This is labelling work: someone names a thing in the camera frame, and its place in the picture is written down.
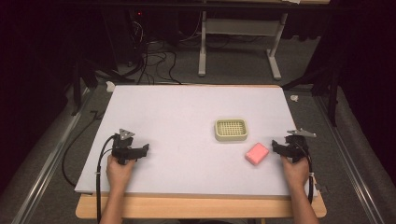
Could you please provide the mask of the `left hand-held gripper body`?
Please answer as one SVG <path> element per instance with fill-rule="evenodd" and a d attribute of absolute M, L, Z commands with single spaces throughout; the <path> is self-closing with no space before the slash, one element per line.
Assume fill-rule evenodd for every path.
<path fill-rule="evenodd" d="M 132 148 L 132 142 L 134 141 L 134 133 L 127 130 L 120 129 L 119 133 L 115 134 L 112 156 L 118 161 L 118 164 L 125 165 L 130 160 L 138 160 L 144 157 L 144 149 Z"/>

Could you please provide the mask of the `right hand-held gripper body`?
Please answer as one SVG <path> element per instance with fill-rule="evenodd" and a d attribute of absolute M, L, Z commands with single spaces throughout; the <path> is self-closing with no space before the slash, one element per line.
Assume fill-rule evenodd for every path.
<path fill-rule="evenodd" d="M 287 145 L 278 145 L 277 153 L 281 156 L 291 158 L 293 163 L 302 158 L 307 158 L 308 162 L 311 162 L 306 137 L 316 136 L 317 135 L 315 133 L 306 131 L 303 128 L 300 130 L 291 130 L 289 131 L 289 135 L 285 137 Z"/>

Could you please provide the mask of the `pink soap bar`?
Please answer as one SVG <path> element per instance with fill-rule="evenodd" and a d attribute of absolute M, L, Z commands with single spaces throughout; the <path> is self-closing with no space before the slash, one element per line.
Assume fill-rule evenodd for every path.
<path fill-rule="evenodd" d="M 255 144 L 246 154 L 245 158 L 253 165 L 258 165 L 269 153 L 261 143 Z"/>

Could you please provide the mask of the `beige soap dish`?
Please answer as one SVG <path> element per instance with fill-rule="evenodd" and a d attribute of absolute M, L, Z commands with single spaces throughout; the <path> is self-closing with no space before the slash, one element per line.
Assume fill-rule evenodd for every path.
<path fill-rule="evenodd" d="M 218 119 L 215 122 L 215 138 L 220 142 L 245 141 L 248 127 L 243 119 Z"/>

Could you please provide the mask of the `person's left hand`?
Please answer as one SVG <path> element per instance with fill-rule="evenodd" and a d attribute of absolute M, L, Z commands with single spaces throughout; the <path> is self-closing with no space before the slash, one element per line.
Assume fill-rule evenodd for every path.
<path fill-rule="evenodd" d="M 106 176 L 111 193 L 124 193 L 131 179 L 135 161 L 128 161 L 125 165 L 118 163 L 118 160 L 109 155 L 107 157 Z"/>

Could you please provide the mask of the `person's right hand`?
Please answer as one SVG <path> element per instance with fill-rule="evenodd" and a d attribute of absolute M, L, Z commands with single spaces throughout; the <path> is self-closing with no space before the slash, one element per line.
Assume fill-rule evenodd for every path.
<path fill-rule="evenodd" d="M 304 191 L 308 179 L 309 164 L 306 158 L 292 163 L 286 157 L 280 157 L 283 163 L 284 175 L 291 191 Z"/>

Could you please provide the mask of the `black tripod stand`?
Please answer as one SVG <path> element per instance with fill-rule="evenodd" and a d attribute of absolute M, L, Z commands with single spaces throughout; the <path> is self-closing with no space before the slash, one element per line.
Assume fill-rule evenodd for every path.
<path fill-rule="evenodd" d="M 335 109 L 337 105 L 337 90 L 339 81 L 339 71 L 342 63 L 335 57 L 327 61 L 319 69 L 308 72 L 302 77 L 282 85 L 284 91 L 288 91 L 298 85 L 312 84 L 311 93 L 313 96 L 328 96 L 327 116 L 332 126 L 336 126 Z"/>
<path fill-rule="evenodd" d="M 81 93 L 81 83 L 84 83 L 88 90 L 95 90 L 98 86 L 97 74 L 105 75 L 105 79 L 122 83 L 134 83 L 133 79 L 122 76 L 120 73 L 105 68 L 99 63 L 80 59 L 75 62 L 73 67 L 73 100 L 74 100 L 74 110 L 72 115 L 75 116 L 82 109 L 82 93 Z"/>

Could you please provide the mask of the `metal floor rail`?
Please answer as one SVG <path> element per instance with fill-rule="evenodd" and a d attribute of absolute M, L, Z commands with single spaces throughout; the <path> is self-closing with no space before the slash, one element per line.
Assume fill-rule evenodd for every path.
<path fill-rule="evenodd" d="M 361 174 L 355 162 L 349 154 L 347 145 L 345 144 L 338 129 L 332 124 L 331 120 L 328 118 L 328 110 L 324 103 L 324 100 L 321 97 L 315 97 L 314 101 L 322 117 L 325 119 L 328 128 L 330 129 L 332 138 L 337 145 L 338 154 L 340 155 L 341 161 L 345 167 L 348 179 L 361 203 L 365 215 L 369 219 L 370 224 L 385 224 L 384 219 L 382 218 L 375 204 L 372 193 L 368 189 L 367 184 L 361 177 Z"/>
<path fill-rule="evenodd" d="M 9 224 L 27 224 L 51 181 L 70 134 L 75 129 L 80 110 L 89 102 L 92 90 L 82 91 L 81 106 L 71 101 L 66 109 L 51 123 L 29 153 L 9 185 L 9 203 L 16 204 L 16 213 Z"/>

